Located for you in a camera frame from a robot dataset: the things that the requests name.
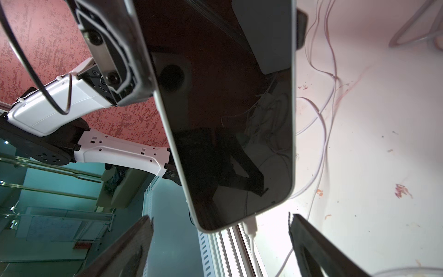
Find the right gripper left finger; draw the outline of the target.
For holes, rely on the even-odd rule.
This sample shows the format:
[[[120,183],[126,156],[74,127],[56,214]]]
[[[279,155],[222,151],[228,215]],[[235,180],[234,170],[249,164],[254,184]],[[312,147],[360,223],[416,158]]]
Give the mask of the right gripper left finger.
[[[141,277],[154,234],[153,220],[145,215],[122,234],[78,277]]]

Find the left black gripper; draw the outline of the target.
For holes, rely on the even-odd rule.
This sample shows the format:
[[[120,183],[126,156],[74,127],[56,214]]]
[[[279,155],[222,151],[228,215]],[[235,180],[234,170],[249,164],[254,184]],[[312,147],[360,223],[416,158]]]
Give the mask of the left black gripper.
[[[113,106],[153,97],[156,77],[133,1],[67,1],[93,64],[80,78]]]

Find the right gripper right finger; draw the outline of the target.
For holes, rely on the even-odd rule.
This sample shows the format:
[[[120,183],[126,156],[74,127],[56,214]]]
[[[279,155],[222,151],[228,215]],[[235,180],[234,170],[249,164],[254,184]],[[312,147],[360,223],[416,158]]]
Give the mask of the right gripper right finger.
[[[369,274],[351,261],[302,215],[294,214],[289,234],[303,277],[367,277]]]

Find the aluminium frame rail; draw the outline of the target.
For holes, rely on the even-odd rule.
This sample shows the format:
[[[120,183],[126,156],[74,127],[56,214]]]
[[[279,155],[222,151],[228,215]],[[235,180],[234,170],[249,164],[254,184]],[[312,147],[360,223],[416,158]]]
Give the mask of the aluminium frame rail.
[[[197,230],[183,189],[155,177],[144,193],[143,215],[153,220],[145,277],[266,277],[241,225],[213,234]]]

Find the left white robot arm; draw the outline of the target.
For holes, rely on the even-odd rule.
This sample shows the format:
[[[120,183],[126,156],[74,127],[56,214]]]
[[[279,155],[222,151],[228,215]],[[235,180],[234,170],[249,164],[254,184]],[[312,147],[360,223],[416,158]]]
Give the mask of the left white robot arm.
[[[155,98],[158,110],[183,103],[190,72],[176,55],[150,53],[132,1],[68,1],[91,57],[43,84],[8,19],[1,26],[35,86],[1,114],[1,137],[47,165],[103,163],[179,182],[171,150],[129,142],[92,129],[83,116]]]

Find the phone green case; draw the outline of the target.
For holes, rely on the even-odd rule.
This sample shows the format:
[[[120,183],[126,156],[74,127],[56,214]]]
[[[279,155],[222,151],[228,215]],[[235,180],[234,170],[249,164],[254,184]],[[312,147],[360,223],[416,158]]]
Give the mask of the phone green case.
[[[294,189],[292,83],[263,73],[244,40],[190,1],[136,1],[160,116],[189,211],[216,232]]]

